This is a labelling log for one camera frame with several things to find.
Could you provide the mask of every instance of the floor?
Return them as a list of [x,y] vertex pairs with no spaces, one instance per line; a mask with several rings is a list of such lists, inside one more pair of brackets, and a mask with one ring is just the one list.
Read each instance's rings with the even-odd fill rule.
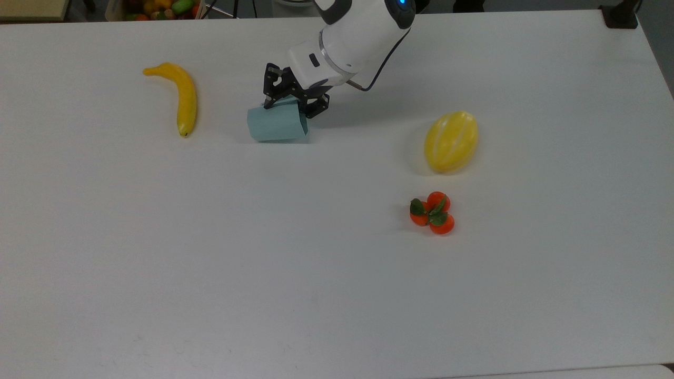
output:
[[[87,13],[82,0],[72,0],[71,21],[104,22],[105,9],[109,0],[94,0],[96,11]],[[294,11],[304,11],[299,8],[289,8],[273,4],[273,0],[241,0],[238,16],[241,18],[254,17],[253,4],[260,18],[269,18],[273,14],[283,13],[292,15]],[[486,0],[485,11],[543,11],[561,9],[597,9],[599,5],[615,5],[619,0]],[[453,0],[431,0],[425,13],[450,13]],[[216,7],[232,13],[234,0],[217,0]],[[639,21],[646,33],[646,37],[660,64],[669,90],[674,94],[674,1],[672,0],[644,0],[638,13]],[[210,12],[209,18],[226,18],[215,11]]]

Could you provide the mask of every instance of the light blue cup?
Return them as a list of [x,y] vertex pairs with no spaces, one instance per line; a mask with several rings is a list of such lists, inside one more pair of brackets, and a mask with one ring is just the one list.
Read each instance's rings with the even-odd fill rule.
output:
[[307,117],[299,112],[293,96],[282,98],[270,109],[249,109],[247,121],[251,137],[258,142],[293,140],[309,132]]

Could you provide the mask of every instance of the black cable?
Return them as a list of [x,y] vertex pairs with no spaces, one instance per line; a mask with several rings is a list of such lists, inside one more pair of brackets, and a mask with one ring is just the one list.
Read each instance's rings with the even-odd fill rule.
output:
[[204,12],[204,15],[202,16],[202,20],[204,18],[206,18],[206,16],[208,16],[208,12],[210,12],[210,10],[213,9],[213,5],[215,5],[215,3],[217,3],[217,2],[218,2],[218,0],[213,0],[211,5],[209,7],[207,7],[208,9]]
[[366,92],[366,91],[369,91],[370,89],[372,89],[372,86],[375,85],[375,82],[377,81],[377,78],[379,77],[379,74],[381,74],[382,69],[386,65],[386,61],[388,61],[388,59],[391,57],[393,52],[396,50],[396,47],[398,47],[398,45],[400,45],[402,40],[404,40],[405,37],[407,37],[407,34],[410,34],[410,30],[408,30],[407,33],[405,33],[405,35],[402,36],[402,38],[399,39],[398,42],[396,42],[396,44],[393,46],[393,49],[391,49],[391,51],[388,52],[388,55],[386,55],[386,58],[384,59],[384,61],[381,63],[381,66],[377,70],[377,73],[375,74],[375,77],[372,79],[372,83],[370,83],[370,85],[367,88],[363,88],[360,84],[351,82],[350,80],[347,83],[349,83],[351,86],[355,87],[357,90],[361,90],[363,92]]

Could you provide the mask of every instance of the yellow banana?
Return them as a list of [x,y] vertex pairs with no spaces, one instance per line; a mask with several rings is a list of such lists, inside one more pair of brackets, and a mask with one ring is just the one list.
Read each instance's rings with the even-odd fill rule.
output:
[[194,129],[194,121],[197,118],[197,92],[189,74],[182,67],[169,62],[146,68],[143,74],[161,76],[178,86],[178,133],[187,137]]

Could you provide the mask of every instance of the white table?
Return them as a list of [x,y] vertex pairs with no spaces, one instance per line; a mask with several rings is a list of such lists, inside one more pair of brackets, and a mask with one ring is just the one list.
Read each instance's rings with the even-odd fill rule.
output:
[[[0,377],[436,378],[674,361],[674,102],[599,11],[419,16],[258,144],[317,19],[0,26]],[[175,129],[194,77],[198,125]],[[358,77],[368,82],[373,70]],[[469,166],[421,140],[467,110]],[[435,237],[408,202],[447,192]]]

